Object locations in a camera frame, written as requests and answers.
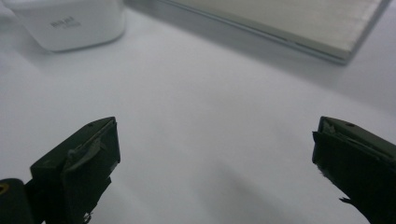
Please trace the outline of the white plastic box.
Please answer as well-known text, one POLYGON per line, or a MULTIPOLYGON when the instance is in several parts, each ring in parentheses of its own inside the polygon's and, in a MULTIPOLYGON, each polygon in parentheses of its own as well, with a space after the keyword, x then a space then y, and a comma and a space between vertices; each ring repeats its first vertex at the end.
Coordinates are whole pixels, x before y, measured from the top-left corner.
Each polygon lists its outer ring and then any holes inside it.
POLYGON ((1 0, 44 49, 103 44, 125 29, 124 0, 1 0))

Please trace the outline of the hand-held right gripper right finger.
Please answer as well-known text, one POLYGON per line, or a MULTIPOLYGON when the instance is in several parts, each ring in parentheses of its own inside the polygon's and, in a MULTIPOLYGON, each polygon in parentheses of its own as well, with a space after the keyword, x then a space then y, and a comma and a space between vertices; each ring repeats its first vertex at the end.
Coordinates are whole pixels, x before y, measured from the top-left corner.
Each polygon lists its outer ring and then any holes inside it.
POLYGON ((370 224, 396 224, 396 145, 356 124, 322 117, 312 162, 370 224))

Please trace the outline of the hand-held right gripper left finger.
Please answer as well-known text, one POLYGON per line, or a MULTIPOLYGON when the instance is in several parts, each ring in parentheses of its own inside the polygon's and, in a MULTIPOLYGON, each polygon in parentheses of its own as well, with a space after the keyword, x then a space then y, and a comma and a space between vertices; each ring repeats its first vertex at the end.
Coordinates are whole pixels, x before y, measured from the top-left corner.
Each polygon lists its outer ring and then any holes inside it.
POLYGON ((88 224, 120 163, 117 122, 90 122, 31 167, 26 185, 36 224, 88 224))

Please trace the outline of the flat white tray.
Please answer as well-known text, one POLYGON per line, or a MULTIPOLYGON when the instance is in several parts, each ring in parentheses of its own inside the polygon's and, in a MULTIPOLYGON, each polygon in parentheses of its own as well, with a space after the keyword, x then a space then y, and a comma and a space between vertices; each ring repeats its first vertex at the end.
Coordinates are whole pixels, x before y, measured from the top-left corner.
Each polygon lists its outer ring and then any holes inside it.
POLYGON ((392 0, 161 1, 346 64, 392 0))

